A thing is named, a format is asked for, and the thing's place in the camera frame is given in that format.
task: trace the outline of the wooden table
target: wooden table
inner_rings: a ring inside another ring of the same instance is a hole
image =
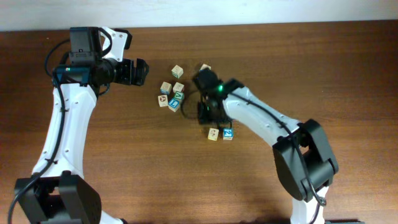
[[[239,223],[288,219],[291,197],[271,148],[237,123],[233,141],[159,108],[163,81],[184,69],[187,91],[202,63],[236,78],[281,113],[326,130],[340,164],[328,220],[398,222],[398,21],[130,29],[126,58],[144,58],[142,87],[111,85],[91,116],[85,180],[103,208],[131,223]],[[52,112],[43,70],[68,31],[0,34],[0,223],[15,180],[29,177]],[[50,60],[56,66],[63,46]],[[17,206],[14,223],[27,223]]]

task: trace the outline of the white wall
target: white wall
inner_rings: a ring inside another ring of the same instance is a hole
[[[0,30],[398,19],[398,0],[2,0]]]

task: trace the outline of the toy block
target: toy block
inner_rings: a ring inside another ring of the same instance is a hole
[[[176,91],[174,94],[174,99],[181,103],[181,101],[184,99],[184,93]]]
[[[172,99],[169,101],[169,109],[176,112],[180,108],[180,102],[176,99]]]
[[[224,128],[223,140],[232,140],[234,138],[234,130],[232,128]]]
[[[203,69],[206,69],[206,68],[208,68],[209,70],[211,70],[211,67],[208,66],[207,64],[203,64],[203,65],[200,67],[200,70],[203,70]]]
[[[167,103],[168,102],[167,95],[158,96],[157,100],[159,101],[159,106],[160,107],[168,105],[168,103]]]
[[[182,67],[179,67],[178,65],[174,66],[174,68],[172,69],[172,75],[176,78],[180,78],[182,74],[184,74],[184,70],[182,69]]]
[[[167,83],[167,82],[163,82],[163,84],[162,84],[162,86],[161,86],[161,88],[160,88],[160,91],[161,91],[163,94],[169,95],[170,92],[172,91],[172,85],[169,84],[169,83]]]
[[[217,141],[217,137],[218,137],[218,129],[210,128],[207,139]]]
[[[173,92],[175,93],[177,91],[183,92],[184,91],[184,85],[179,83],[179,82],[176,82],[174,87],[173,87]]]

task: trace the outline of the wooden block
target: wooden block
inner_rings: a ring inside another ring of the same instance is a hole
[[[172,99],[169,101],[169,109],[176,112],[180,108],[180,102],[176,99]]]
[[[178,102],[182,102],[182,100],[184,99],[184,93],[176,91],[174,94],[174,99],[178,100]]]
[[[182,67],[179,67],[178,65],[174,66],[174,68],[172,69],[172,75],[176,78],[180,78],[182,74],[184,74],[184,70],[182,69]]]
[[[161,86],[161,88],[160,88],[160,91],[161,91],[163,94],[169,95],[170,92],[172,91],[172,85],[169,84],[169,83],[167,83],[167,82],[163,82],[163,84],[162,84],[162,86]]]
[[[175,93],[175,92],[178,92],[178,91],[179,92],[183,92],[184,91],[184,85],[179,83],[179,82],[176,82],[174,87],[173,87],[173,92]]]
[[[167,100],[167,95],[161,95],[157,97],[157,100],[159,101],[159,106],[167,106],[168,105],[168,100]]]
[[[200,70],[203,70],[203,69],[206,69],[206,68],[208,68],[209,70],[211,70],[211,67],[208,66],[207,64],[203,64],[203,65],[200,67]]]
[[[224,128],[223,140],[232,140],[234,138],[234,130],[232,128]]]
[[[217,137],[218,137],[218,129],[210,128],[207,139],[217,141]]]

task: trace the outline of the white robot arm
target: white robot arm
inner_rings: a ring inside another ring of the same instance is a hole
[[[281,184],[293,196],[291,223],[324,223],[325,195],[338,164],[322,127],[314,120],[301,123],[271,108],[242,83],[223,83],[209,69],[193,82],[205,101],[199,103],[201,123],[235,119],[245,124],[273,148]],[[309,146],[302,155],[299,146]]]
[[[100,35],[106,37],[102,47]],[[17,179],[8,223],[16,202],[31,223],[126,223],[101,211],[99,194],[84,181],[83,151],[91,113],[106,93],[100,93],[100,86],[108,91],[110,83],[144,84],[149,72],[145,61],[138,58],[134,67],[132,60],[123,58],[131,38],[126,30],[107,27],[70,29],[72,51],[65,55],[71,65],[65,65],[64,57],[53,70],[53,113],[45,145],[32,177]],[[47,63],[45,67],[50,75]],[[55,189],[59,195],[50,195]]]

